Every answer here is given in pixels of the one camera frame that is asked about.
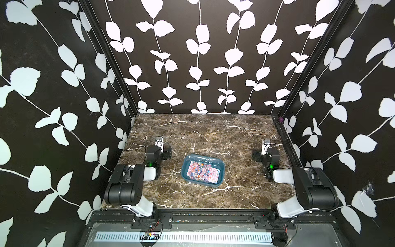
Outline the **colourful sticker sheet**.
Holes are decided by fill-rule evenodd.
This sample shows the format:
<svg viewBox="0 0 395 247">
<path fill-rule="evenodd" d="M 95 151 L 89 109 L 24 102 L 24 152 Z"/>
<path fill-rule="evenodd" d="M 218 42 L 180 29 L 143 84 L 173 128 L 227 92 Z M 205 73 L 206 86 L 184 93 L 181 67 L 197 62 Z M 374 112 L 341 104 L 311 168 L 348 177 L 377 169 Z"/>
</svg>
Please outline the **colourful sticker sheet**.
<svg viewBox="0 0 395 247">
<path fill-rule="evenodd" d="M 218 183 L 220 169 L 205 163 L 191 162 L 187 170 L 187 178 L 205 183 Z"/>
</svg>

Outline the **teal plastic storage box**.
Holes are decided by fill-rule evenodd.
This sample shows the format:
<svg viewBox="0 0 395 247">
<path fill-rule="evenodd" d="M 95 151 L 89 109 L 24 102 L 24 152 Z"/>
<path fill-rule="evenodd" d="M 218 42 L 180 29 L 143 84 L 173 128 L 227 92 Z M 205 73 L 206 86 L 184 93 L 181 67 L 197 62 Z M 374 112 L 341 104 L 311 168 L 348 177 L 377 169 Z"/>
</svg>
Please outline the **teal plastic storage box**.
<svg viewBox="0 0 395 247">
<path fill-rule="evenodd" d="M 181 176 L 186 182 L 219 187 L 225 177 L 225 163 L 218 158 L 191 154 L 184 158 Z"/>
</svg>

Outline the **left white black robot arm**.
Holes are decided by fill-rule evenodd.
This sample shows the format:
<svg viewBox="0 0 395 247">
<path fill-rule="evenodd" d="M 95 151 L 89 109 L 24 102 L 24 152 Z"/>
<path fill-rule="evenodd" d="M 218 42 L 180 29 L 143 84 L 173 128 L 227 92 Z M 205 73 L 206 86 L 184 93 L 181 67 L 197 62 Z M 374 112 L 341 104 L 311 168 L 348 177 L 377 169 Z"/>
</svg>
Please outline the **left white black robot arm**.
<svg viewBox="0 0 395 247">
<path fill-rule="evenodd" d="M 172 158 L 172 148 L 150 145 L 141 164 L 118 164 L 106 188 L 104 200 L 119 205 L 140 218 L 158 219 L 157 206 L 143 196 L 144 183 L 159 179 L 162 161 Z"/>
</svg>

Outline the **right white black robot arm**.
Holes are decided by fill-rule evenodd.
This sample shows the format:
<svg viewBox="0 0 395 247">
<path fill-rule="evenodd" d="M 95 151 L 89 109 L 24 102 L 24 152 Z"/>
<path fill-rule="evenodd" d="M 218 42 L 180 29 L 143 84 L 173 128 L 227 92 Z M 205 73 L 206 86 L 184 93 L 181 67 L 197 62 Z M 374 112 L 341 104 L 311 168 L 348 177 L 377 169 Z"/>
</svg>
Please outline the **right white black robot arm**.
<svg viewBox="0 0 395 247">
<path fill-rule="evenodd" d="M 279 168 L 279 150 L 272 147 L 254 149 L 252 159 L 263 165 L 265 177 L 270 182 L 289 184 L 295 195 L 273 206 L 279 218 L 293 218 L 312 211 L 330 211 L 339 205 L 334 185 L 321 168 Z"/>
</svg>

